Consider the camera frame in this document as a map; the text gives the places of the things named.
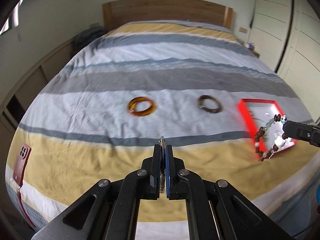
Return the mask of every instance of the metal bolt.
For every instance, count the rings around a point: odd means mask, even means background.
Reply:
[[[180,173],[180,175],[182,175],[182,176],[187,176],[187,175],[189,175],[190,171],[188,171],[188,170],[186,170],[186,169],[181,169],[181,170],[179,171],[179,173]]]
[[[147,174],[147,171],[144,170],[144,169],[141,169],[141,170],[138,170],[138,171],[137,171],[137,174],[138,174],[139,176],[144,176],[144,175]]]
[[[225,181],[224,179],[221,179],[218,181],[218,186],[219,187],[226,187],[226,186],[228,186],[228,182]]]
[[[107,186],[109,184],[109,181],[107,180],[107,179],[101,179],[101,180],[99,180],[99,182],[98,182],[98,185],[100,186],[100,187],[105,187],[105,186]]]

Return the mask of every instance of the bed sheet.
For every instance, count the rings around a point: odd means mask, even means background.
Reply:
[[[200,109],[201,95],[223,107]],[[127,105],[148,97],[157,109],[132,116]],[[257,162],[236,109],[241,98],[276,100],[289,120],[311,116],[293,90],[227,29],[189,21],[133,22],[82,49],[33,101],[14,135],[6,166],[12,179],[22,143],[32,151],[22,202],[42,228],[99,179],[122,179],[152,156],[163,135],[175,157],[203,179],[226,179],[271,215],[312,181],[318,149],[299,142]],[[136,239],[186,239],[184,201],[141,201]]]

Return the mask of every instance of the window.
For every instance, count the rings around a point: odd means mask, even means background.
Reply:
[[[19,7],[23,0],[20,0],[19,3],[15,6],[12,13],[10,14],[9,18],[5,22],[4,26],[0,30],[0,35],[13,27],[17,27],[19,25]]]

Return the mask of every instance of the bracelet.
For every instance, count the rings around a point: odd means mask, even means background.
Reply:
[[[218,107],[214,108],[214,109],[210,109],[210,108],[205,107],[205,105],[203,104],[203,100],[205,100],[205,99],[211,99],[212,101],[214,101],[218,105]],[[204,109],[205,111],[207,111],[209,113],[218,113],[222,110],[222,106],[221,106],[220,102],[212,96],[207,96],[207,95],[200,96],[198,99],[198,104],[201,109]]]
[[[281,116],[280,114],[276,115],[269,120],[269,122],[266,123],[264,127],[260,127],[259,131],[255,134],[254,136],[254,141],[255,144],[254,146],[256,147],[256,153],[259,154],[260,161],[263,162],[264,159],[268,158],[270,159],[272,155],[279,150],[279,148],[282,148],[285,144],[285,140],[288,138],[284,133],[282,136],[278,136],[275,140],[275,144],[273,145],[270,150],[267,152],[262,152],[260,151],[259,148],[259,141],[260,138],[265,134],[265,132],[271,127],[271,125],[275,122],[281,122],[282,124],[285,124],[287,122],[287,117],[285,115]]]
[[[138,102],[143,102],[143,101],[147,101],[150,103],[150,107],[146,110],[143,111],[136,111],[135,110],[135,106]],[[145,116],[148,114],[151,114],[154,112],[154,110],[157,108],[156,104],[153,102],[153,100],[149,99],[149,98],[144,98],[144,97],[137,97],[134,98],[130,101],[130,103],[128,104],[128,111],[130,114],[135,115],[135,116]]]

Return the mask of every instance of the orange bracelet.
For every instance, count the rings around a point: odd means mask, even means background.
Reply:
[[[143,111],[135,111],[135,106],[138,102],[143,102],[143,101],[147,101],[151,104],[151,106]],[[156,104],[153,102],[153,100],[149,99],[149,98],[144,98],[144,97],[137,97],[134,98],[130,101],[130,103],[128,104],[128,111],[130,114],[135,115],[135,116],[145,116],[148,114],[151,114],[154,112],[154,110],[157,108]]]

